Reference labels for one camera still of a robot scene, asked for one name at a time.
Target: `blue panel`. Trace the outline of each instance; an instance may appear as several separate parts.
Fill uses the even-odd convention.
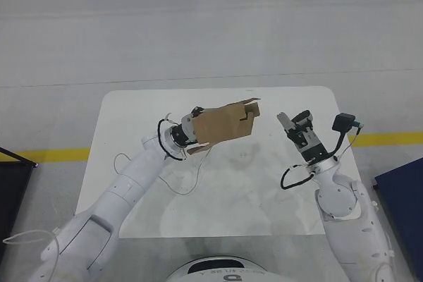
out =
[[[423,158],[375,179],[423,282]]]

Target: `brown cardboard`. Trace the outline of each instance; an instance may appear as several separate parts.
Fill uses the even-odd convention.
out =
[[[214,145],[252,133],[254,119],[260,116],[259,105],[253,101],[259,98],[251,98],[236,103],[228,104],[220,108],[207,109],[192,120],[197,143],[206,144],[189,149],[188,154],[202,152]]]

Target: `cable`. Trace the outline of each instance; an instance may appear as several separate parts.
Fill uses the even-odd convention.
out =
[[[46,230],[42,230],[42,229],[36,229],[36,230],[30,230],[30,231],[26,231],[26,232],[22,232],[22,233],[12,235],[11,237],[9,237],[7,239],[3,239],[2,242],[7,244],[7,245],[24,245],[24,244],[30,244],[30,243],[39,242],[39,241],[44,240],[44,239],[36,239],[36,240],[21,241],[21,242],[10,242],[10,240],[12,240],[12,239],[15,239],[17,237],[20,237],[20,236],[25,235],[25,234],[30,234],[30,233],[46,233],[46,234],[50,235],[50,237],[55,241],[55,244],[56,244],[56,259],[55,259],[55,263],[54,263],[54,268],[51,270],[49,280],[47,280],[47,282],[50,282],[51,279],[53,278],[54,274],[55,274],[56,265],[58,264],[58,258],[59,258],[59,242],[58,242],[58,239],[56,238],[55,234],[53,234],[50,231],[46,231]]]
[[[340,156],[337,157],[337,160],[340,161],[341,157],[343,156],[343,154],[345,154],[346,150],[348,150],[353,144],[354,141],[357,139],[357,136],[359,136],[360,131],[362,130],[363,125],[361,125],[361,127],[359,127],[357,129],[357,132],[355,133],[354,139],[351,141],[351,143],[343,150],[343,152],[340,154]]]
[[[169,153],[168,152],[168,150],[167,149],[165,149],[164,148],[164,146],[163,146],[163,144],[161,143],[161,133],[160,133],[160,127],[161,127],[161,124],[164,122],[164,121],[168,121],[168,119],[166,119],[166,118],[163,118],[163,119],[161,119],[159,122],[158,122],[158,126],[157,126],[157,134],[158,134],[158,143],[160,144],[160,147],[163,149],[163,151],[168,155],[168,157],[170,157],[170,158],[172,158],[172,159],[175,159],[176,161],[185,161],[185,159],[181,159],[181,158],[178,158],[178,157],[175,157],[175,156],[173,156],[171,153]]]
[[[126,158],[130,161],[130,158],[129,158],[126,154],[124,154],[124,153],[119,153],[119,154],[117,154],[117,155],[114,157],[114,161],[113,161],[113,167],[114,167],[114,171],[116,172],[116,174],[119,174],[118,170],[116,169],[116,159],[117,159],[120,155],[125,156],[125,157],[126,157]]]
[[[207,152],[207,154],[205,154],[205,156],[200,160],[200,164],[199,164],[199,167],[197,168],[197,174],[196,174],[196,182],[195,182],[195,185],[192,187],[192,189],[190,190],[190,191],[188,191],[188,192],[186,192],[186,193],[180,193],[180,192],[177,192],[177,191],[175,191],[163,178],[161,178],[161,176],[159,176],[159,178],[161,179],[161,181],[163,181],[167,186],[168,186],[168,188],[172,191],[172,192],[174,192],[174,193],[176,193],[177,195],[180,195],[180,196],[187,196],[187,195],[189,195],[189,194],[191,194],[194,190],[195,190],[195,188],[196,188],[196,185],[197,185],[197,182],[198,182],[198,180],[199,180],[199,172],[200,172],[200,167],[202,166],[202,164],[204,163],[204,160],[205,160],[205,158],[207,158],[207,156],[210,154],[210,152],[212,151],[212,149],[210,148],[209,149],[209,151]]]
[[[389,266],[392,269],[392,273],[393,273],[393,267],[391,266],[391,264],[389,264],[388,262],[381,262],[378,266],[378,268],[376,269],[376,272],[374,273],[374,281],[375,282],[384,282],[384,280],[382,279],[381,281],[378,281],[378,275],[379,275],[379,271],[381,270],[381,268],[386,265]]]
[[[287,190],[287,189],[290,189],[290,188],[293,188],[293,187],[302,185],[302,184],[306,183],[307,181],[311,180],[314,177],[316,171],[310,171],[310,175],[306,179],[303,179],[303,180],[298,181],[296,183],[293,183],[293,184],[284,186],[283,185],[283,181],[285,180],[285,177],[287,176],[287,173],[289,171],[292,171],[294,168],[299,167],[299,166],[304,166],[304,165],[303,164],[295,164],[295,165],[292,165],[291,167],[287,168],[287,170],[283,173],[282,178],[281,178],[281,188],[282,189]]]
[[[327,158],[330,158],[334,154],[336,154],[336,152],[340,149],[340,147],[343,143],[343,139],[345,139],[345,133],[340,133],[340,137],[338,137],[336,148],[332,152],[328,153]]]

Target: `black frame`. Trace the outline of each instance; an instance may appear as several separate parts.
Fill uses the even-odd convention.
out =
[[[0,147],[0,152],[16,161],[0,161],[0,264],[6,250],[2,243],[9,237],[16,221],[20,204],[27,189],[32,170],[37,163]]]

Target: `white cable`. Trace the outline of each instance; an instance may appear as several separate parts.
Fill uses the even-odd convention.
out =
[[[374,282],[380,282],[378,281],[378,275],[379,275],[379,271],[381,270],[381,268],[386,265],[389,266],[392,269],[393,272],[393,267],[388,263],[388,262],[381,262],[378,266],[378,268],[376,269],[376,272],[374,273]]]
[[[341,159],[341,157],[343,156],[343,154],[345,154],[345,152],[354,144],[354,141],[357,139],[357,136],[359,136],[359,135],[356,135],[356,136],[354,136],[354,139],[351,141],[351,143],[343,150],[343,152],[338,156],[338,160],[340,161],[340,159]]]
[[[29,240],[29,241],[10,242],[10,240],[12,240],[12,239],[15,239],[17,237],[20,237],[20,236],[25,235],[25,234],[30,234],[30,233],[45,233],[45,234],[50,235],[51,239],[53,241],[55,241],[55,244],[56,244],[56,259],[55,259],[55,263],[54,263],[54,268],[51,270],[49,280],[47,280],[47,282],[50,282],[51,279],[53,278],[54,274],[55,274],[56,265],[58,264],[58,258],[59,258],[59,242],[58,242],[58,239],[56,238],[55,234],[53,234],[50,231],[46,231],[46,230],[42,230],[42,229],[36,229],[36,230],[30,230],[30,231],[26,231],[26,232],[22,232],[22,233],[12,235],[11,237],[9,237],[7,239],[3,239],[2,242],[7,244],[7,245],[24,245],[24,244],[30,244],[30,243],[35,243],[35,242],[40,242],[42,240],[45,240],[45,239],[36,239],[36,240]]]
[[[125,157],[126,157],[126,158],[130,161],[130,158],[129,158],[126,154],[124,154],[124,153],[119,153],[119,154],[117,154],[117,155],[114,157],[114,160],[113,160],[113,167],[114,167],[114,171],[116,172],[116,174],[119,174],[118,170],[116,169],[116,159],[117,159],[120,155],[125,156]]]
[[[200,167],[202,166],[202,164],[204,163],[204,160],[205,160],[205,158],[207,158],[207,156],[210,154],[210,152],[212,151],[212,149],[210,148],[209,149],[209,151],[207,152],[207,154],[205,154],[205,156],[200,160],[200,164],[199,164],[199,167],[197,168],[197,175],[196,175],[196,182],[195,182],[195,185],[191,188],[191,190],[190,191],[188,191],[188,192],[186,192],[186,193],[180,193],[180,192],[177,192],[177,191],[175,191],[161,176],[159,176],[159,178],[161,179],[161,181],[163,181],[167,186],[168,186],[168,188],[172,191],[172,192],[174,192],[174,193],[176,193],[177,195],[180,195],[180,196],[187,196],[187,195],[189,195],[189,194],[191,194],[194,190],[195,190],[195,188],[196,188],[196,186],[197,186],[197,182],[198,182],[198,180],[199,180],[199,172],[200,172]]]
[[[363,124],[359,125],[359,130],[361,130],[364,127]],[[346,150],[348,150],[353,144],[354,141],[357,139],[357,136],[359,136],[360,131],[358,131],[358,133],[354,136],[354,139],[351,141],[351,143],[343,150],[343,152],[337,157],[337,160],[340,161],[341,157],[343,156],[343,154],[345,154]]]

